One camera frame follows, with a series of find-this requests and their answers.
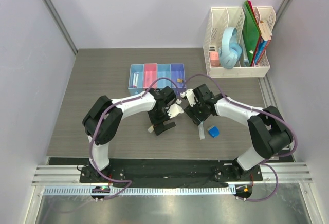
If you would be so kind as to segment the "yellow highlighter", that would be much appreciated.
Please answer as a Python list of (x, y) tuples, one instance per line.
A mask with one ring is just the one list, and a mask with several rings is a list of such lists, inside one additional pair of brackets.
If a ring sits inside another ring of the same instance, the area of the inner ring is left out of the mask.
[(148, 132), (149, 133), (152, 133), (154, 131), (154, 127), (153, 126), (150, 126), (149, 128), (148, 128)]

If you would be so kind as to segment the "blue capped highlighter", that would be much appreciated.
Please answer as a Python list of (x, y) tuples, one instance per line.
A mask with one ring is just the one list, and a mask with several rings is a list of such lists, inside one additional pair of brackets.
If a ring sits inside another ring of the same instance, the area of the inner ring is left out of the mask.
[(201, 122), (200, 125), (198, 126), (198, 132), (199, 132), (199, 138), (201, 140), (205, 139), (205, 132), (204, 132), (204, 125)]

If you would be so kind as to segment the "blue pencil sharpener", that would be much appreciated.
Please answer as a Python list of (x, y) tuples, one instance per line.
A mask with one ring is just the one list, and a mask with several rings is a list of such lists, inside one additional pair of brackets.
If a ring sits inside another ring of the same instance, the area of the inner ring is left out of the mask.
[(207, 132), (212, 138), (216, 138), (220, 135), (219, 129), (214, 125), (207, 128)]

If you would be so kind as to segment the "pink cube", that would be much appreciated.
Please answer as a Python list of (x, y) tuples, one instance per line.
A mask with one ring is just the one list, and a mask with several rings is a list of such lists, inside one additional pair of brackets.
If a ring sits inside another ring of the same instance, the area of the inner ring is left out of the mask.
[(211, 67), (220, 67), (220, 56), (218, 52), (209, 52), (209, 61)]

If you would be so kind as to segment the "blue pink drawer organizer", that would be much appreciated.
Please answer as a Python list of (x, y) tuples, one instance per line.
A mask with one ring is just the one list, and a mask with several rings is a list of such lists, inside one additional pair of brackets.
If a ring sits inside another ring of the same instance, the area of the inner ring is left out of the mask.
[[(132, 88), (133, 73), (139, 73), (139, 82), (137, 88)], [(170, 87), (179, 95), (186, 91), (185, 86), (185, 66), (183, 63), (147, 63), (147, 64), (132, 64), (130, 66), (128, 91), (131, 96), (141, 93), (143, 90), (150, 87), (150, 85), (159, 78), (168, 78), (173, 81), (177, 87), (169, 80), (161, 79), (157, 81), (152, 87), (163, 89)], [(183, 79), (183, 83), (178, 83), (177, 78)]]

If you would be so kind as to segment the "white brown-capped pen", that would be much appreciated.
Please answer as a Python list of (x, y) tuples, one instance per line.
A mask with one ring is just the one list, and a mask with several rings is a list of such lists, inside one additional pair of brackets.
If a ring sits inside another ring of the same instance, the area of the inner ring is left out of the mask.
[(134, 86), (137, 88), (139, 82), (139, 73), (134, 73)]

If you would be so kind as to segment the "light blue headphones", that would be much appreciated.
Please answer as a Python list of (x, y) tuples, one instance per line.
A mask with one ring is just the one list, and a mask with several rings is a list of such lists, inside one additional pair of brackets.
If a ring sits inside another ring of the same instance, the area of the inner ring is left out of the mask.
[(242, 48), (237, 42), (237, 29), (227, 27), (222, 37), (220, 65), (226, 69), (232, 69), (237, 64), (241, 54)]

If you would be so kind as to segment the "white pink-tipped pen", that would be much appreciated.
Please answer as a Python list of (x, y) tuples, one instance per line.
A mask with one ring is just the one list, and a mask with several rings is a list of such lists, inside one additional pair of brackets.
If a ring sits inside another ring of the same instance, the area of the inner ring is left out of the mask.
[(132, 88), (137, 88), (139, 74), (133, 73)]

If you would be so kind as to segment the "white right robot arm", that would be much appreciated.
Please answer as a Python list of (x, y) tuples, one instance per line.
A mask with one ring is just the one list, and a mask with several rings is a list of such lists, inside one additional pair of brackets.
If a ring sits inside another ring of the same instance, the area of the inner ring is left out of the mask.
[(293, 142), (293, 135), (280, 112), (274, 106), (255, 108), (209, 90), (206, 84), (187, 89), (180, 96), (189, 105), (184, 112), (194, 124), (200, 125), (210, 116), (220, 116), (238, 122), (249, 129), (252, 146), (232, 162), (232, 174), (246, 179), (256, 165), (270, 159)]

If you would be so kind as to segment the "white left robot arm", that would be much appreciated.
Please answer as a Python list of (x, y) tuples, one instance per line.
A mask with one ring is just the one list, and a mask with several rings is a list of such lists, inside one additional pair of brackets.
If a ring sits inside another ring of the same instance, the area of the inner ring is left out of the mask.
[(109, 178), (109, 142), (114, 138), (123, 119), (147, 112), (153, 132), (160, 135), (175, 126), (174, 122), (165, 122), (184, 112), (180, 103), (181, 100), (170, 87), (162, 90), (150, 88), (121, 99), (99, 97), (82, 121), (89, 139), (92, 177), (98, 182), (105, 182)]

